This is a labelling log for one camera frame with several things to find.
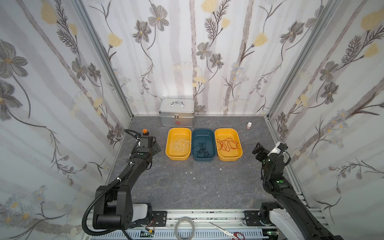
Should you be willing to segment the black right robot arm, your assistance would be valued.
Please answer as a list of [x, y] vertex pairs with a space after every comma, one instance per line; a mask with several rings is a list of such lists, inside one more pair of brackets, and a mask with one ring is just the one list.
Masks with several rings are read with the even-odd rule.
[[277, 142], [270, 151], [260, 143], [252, 151], [262, 164], [263, 189], [277, 200], [261, 205], [260, 222], [275, 225], [288, 240], [341, 240], [315, 218], [285, 178], [284, 169], [292, 159], [287, 150], [287, 144]]

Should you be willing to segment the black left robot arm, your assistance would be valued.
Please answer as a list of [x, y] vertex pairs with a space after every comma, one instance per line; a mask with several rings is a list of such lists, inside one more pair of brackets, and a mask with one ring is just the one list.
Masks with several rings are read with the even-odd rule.
[[111, 183], [98, 187], [95, 199], [85, 210], [82, 229], [89, 236], [103, 236], [127, 230], [136, 224], [151, 224], [155, 217], [150, 203], [132, 201], [131, 191], [139, 176], [152, 167], [153, 156], [161, 151], [155, 137], [125, 129], [136, 143], [127, 160], [128, 165]]

